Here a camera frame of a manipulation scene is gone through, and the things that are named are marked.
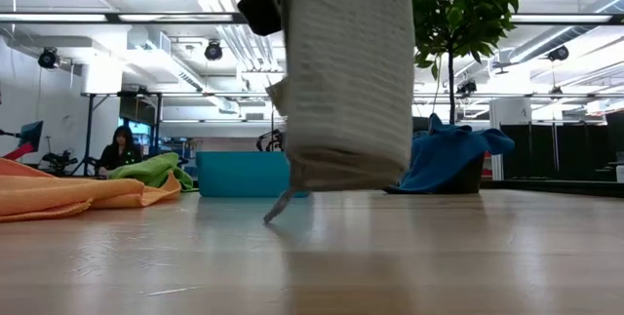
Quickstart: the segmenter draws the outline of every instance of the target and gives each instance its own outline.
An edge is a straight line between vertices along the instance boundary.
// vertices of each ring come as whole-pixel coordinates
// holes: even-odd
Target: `wooden floor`
[[[2,315],[624,313],[624,200],[318,194],[0,224]]]

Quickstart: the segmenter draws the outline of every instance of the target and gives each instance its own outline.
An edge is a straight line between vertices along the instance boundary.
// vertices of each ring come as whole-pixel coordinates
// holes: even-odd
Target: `green leaves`
[[[432,59],[452,52],[455,57],[472,56],[481,62],[492,56],[505,32],[514,29],[513,12],[519,0],[411,0],[418,67],[440,74]]]

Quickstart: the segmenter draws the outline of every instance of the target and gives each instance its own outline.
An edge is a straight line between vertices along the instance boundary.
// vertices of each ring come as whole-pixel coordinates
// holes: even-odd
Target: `white ceiling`
[[[598,0],[520,0],[522,13],[577,13],[583,12],[592,3]],[[202,0],[15,0],[17,11],[106,11],[120,10],[123,12],[151,12],[151,11],[202,11],[206,4],[200,4]],[[14,0],[0,0],[0,11],[12,11],[14,9]],[[80,25],[30,25],[24,29],[32,35],[45,36],[88,36],[98,41],[102,46],[114,50],[118,44],[110,43],[113,35],[125,33],[129,26],[80,26]],[[224,57],[219,61],[207,61],[204,56],[209,39],[218,38],[219,33],[214,26],[199,25],[162,25],[161,28],[168,36],[172,38],[174,54],[188,65],[196,74],[200,76],[211,75],[232,75],[236,74],[237,67],[240,67],[240,60],[230,51],[225,41],[221,42],[224,47]],[[549,30],[549,26],[520,26],[516,30],[509,33],[509,37],[501,41],[499,47],[501,50],[513,49],[529,42],[534,37]],[[618,40],[624,36],[624,27],[602,27],[583,35],[566,45],[570,49],[571,57],[565,62],[559,62],[554,65],[555,82],[567,79],[579,78],[588,75],[604,67],[607,64],[620,60],[624,57],[622,43],[614,44],[600,52],[592,55],[577,58],[591,50],[595,50],[612,41]],[[277,33],[269,37],[271,46],[276,58],[283,62],[284,60],[284,44],[282,36]],[[454,70],[457,72],[472,62],[469,58],[456,59]],[[531,75],[531,82],[536,87],[550,86],[552,87],[553,76],[551,70],[553,65],[549,61],[535,59],[522,65],[522,72],[528,72]],[[512,67],[509,71],[513,74],[517,68]],[[480,74],[485,78],[495,77],[494,73],[482,71]],[[614,69],[614,73],[605,77],[592,80],[592,84],[617,84],[624,81],[621,78],[624,75],[621,69]],[[166,77],[160,74],[154,75],[158,77]],[[447,65],[443,65],[442,78],[447,79]],[[140,81],[140,78],[129,77],[133,82]],[[436,86],[429,70],[416,70],[415,81],[421,91],[435,92]],[[236,85],[231,89],[236,89],[240,85]]]

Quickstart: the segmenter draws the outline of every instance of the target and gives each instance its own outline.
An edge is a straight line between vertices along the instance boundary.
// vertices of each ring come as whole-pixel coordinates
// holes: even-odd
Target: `blue fabric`
[[[429,128],[431,135],[419,132],[411,140],[409,170],[398,187],[406,193],[434,193],[486,151],[496,155],[514,148],[514,142],[499,130],[473,132],[467,125],[444,125],[436,114],[429,118]]]

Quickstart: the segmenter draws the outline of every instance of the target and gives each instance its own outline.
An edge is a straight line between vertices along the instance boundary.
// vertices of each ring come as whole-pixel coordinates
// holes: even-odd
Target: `teal box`
[[[278,198],[289,186],[283,152],[198,152],[196,162],[203,197]]]

